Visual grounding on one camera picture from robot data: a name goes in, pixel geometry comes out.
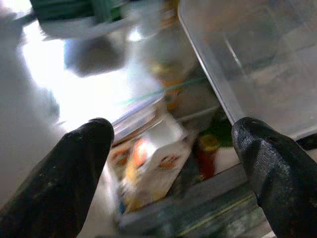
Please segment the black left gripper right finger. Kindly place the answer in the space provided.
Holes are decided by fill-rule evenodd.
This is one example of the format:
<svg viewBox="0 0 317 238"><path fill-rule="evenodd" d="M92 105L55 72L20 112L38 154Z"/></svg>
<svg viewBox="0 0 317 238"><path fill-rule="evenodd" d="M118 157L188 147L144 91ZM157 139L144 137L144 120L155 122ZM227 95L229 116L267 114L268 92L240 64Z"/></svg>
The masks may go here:
<svg viewBox="0 0 317 238"><path fill-rule="evenodd" d="M278 238L317 236L317 164L290 137L245 117L231 131L258 205Z"/></svg>

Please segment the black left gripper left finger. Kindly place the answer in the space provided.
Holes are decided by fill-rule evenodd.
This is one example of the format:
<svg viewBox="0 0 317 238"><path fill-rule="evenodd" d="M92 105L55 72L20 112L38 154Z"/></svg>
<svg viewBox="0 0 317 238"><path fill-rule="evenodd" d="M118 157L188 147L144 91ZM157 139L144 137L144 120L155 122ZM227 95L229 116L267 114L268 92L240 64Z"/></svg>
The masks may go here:
<svg viewBox="0 0 317 238"><path fill-rule="evenodd" d="M103 118L65 134L1 208L1 237L76 237L113 141L113 127Z"/></svg>

